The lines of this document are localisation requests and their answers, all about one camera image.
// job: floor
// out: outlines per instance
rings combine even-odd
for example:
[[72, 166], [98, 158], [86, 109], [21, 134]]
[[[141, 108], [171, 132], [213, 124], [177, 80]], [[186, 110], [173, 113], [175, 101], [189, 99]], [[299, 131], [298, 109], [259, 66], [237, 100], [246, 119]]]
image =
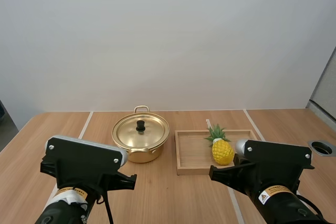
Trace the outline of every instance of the floor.
[[18, 132], [19, 130], [11, 117], [6, 113], [4, 117], [0, 119], [0, 151], [6, 147]]

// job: pineapple leaves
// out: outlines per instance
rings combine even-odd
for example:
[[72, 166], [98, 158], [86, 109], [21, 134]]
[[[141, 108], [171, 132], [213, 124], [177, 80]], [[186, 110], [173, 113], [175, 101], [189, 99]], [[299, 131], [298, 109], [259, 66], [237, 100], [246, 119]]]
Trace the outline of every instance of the pineapple leaves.
[[207, 128], [207, 129], [208, 129], [209, 132], [210, 132], [210, 136], [207, 137], [207, 138], [205, 138], [205, 139], [207, 139], [207, 140], [209, 140], [209, 141], [213, 141], [213, 140], [216, 139], [216, 138], [221, 138], [221, 139], [223, 139], [223, 140], [225, 140], [225, 141], [227, 141], [227, 142], [231, 142], [229, 139], [227, 139], [227, 138], [225, 137], [225, 132], [224, 132], [223, 130], [226, 129], [226, 128], [221, 128], [221, 127], [219, 126], [219, 124], [217, 124], [217, 125], [214, 124], [213, 127], [209, 127], [209, 128]]

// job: wooden table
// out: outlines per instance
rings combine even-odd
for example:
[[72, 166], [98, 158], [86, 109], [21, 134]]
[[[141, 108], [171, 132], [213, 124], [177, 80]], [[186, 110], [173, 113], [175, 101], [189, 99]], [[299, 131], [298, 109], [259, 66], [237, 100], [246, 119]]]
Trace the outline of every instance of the wooden table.
[[[95, 112], [83, 139], [113, 144], [111, 131], [121, 117], [131, 112]], [[212, 182], [207, 175], [177, 176], [175, 130], [203, 130], [206, 119], [228, 129], [251, 129], [243, 110], [155, 112], [171, 128], [162, 155], [147, 164], [128, 162], [120, 171], [138, 174], [134, 191], [109, 192], [116, 224], [157, 223], [265, 223], [247, 198]], [[327, 140], [336, 145], [336, 134], [311, 111], [248, 111], [261, 139], [307, 146], [309, 140]], [[45, 142], [53, 135], [78, 137], [89, 112], [45, 113], [29, 123], [0, 153], [0, 223], [35, 223], [56, 180], [39, 172]], [[315, 170], [301, 176], [299, 191], [316, 204], [328, 221], [336, 220], [336, 157], [313, 156]], [[108, 223], [104, 205], [95, 205], [89, 223]]]

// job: pot lid knob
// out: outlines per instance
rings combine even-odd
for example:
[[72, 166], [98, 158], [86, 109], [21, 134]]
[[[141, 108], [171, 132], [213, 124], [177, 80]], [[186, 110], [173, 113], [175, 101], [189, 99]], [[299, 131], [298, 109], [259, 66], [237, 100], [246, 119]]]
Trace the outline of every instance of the pot lid knob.
[[144, 132], [146, 127], [145, 127], [145, 121], [143, 120], [138, 120], [137, 123], [136, 123], [137, 127], [136, 127], [136, 131], [138, 132]]

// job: gold pot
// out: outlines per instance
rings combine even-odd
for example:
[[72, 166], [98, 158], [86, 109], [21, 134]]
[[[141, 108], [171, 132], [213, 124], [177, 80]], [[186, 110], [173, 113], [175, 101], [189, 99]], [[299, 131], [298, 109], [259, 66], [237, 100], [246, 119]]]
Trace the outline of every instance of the gold pot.
[[[137, 113], [140, 108], [146, 108], [147, 112]], [[135, 107], [134, 113], [120, 119], [112, 130], [114, 142], [128, 152], [128, 160], [134, 163], [156, 159], [168, 135], [167, 121], [144, 105]]]

